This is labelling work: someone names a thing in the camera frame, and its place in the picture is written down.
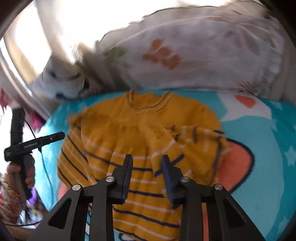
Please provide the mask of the yellow striped knit sweater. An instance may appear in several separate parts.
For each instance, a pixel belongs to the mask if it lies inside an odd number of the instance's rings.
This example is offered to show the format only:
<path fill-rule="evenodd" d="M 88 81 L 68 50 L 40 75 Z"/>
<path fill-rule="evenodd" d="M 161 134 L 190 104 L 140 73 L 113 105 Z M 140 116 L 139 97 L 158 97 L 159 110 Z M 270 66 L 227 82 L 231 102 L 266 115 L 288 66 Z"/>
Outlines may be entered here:
<path fill-rule="evenodd" d="M 175 93 L 129 91 L 70 117 L 57 162 L 60 180 L 90 186 L 121 166 L 133 168 L 128 197 L 113 207 L 113 225 L 136 240 L 178 240 L 180 208 L 167 198 L 161 158 L 210 186 L 230 149 L 220 121 L 206 105 Z"/>

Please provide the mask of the small white printed cushion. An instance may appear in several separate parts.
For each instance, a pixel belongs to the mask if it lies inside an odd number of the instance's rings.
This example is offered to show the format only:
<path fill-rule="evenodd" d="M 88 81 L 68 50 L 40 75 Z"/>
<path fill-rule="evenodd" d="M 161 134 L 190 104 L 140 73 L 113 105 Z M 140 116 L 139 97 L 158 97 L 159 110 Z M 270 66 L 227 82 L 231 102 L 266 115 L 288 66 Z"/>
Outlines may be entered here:
<path fill-rule="evenodd" d="M 89 89 L 85 75 L 75 67 L 54 56 L 50 56 L 43 72 L 29 84 L 34 92 L 59 100 L 76 100 Z"/>

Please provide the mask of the large floral white pillow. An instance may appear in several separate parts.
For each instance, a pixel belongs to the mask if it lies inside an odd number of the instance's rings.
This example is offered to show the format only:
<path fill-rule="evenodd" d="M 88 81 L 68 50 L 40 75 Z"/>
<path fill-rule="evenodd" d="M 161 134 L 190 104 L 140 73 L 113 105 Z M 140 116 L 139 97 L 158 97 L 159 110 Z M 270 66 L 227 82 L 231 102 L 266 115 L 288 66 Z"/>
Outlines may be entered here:
<path fill-rule="evenodd" d="M 269 97 L 285 38 L 255 1 L 156 11 L 111 31 L 96 50 L 118 88 L 189 88 Z"/>

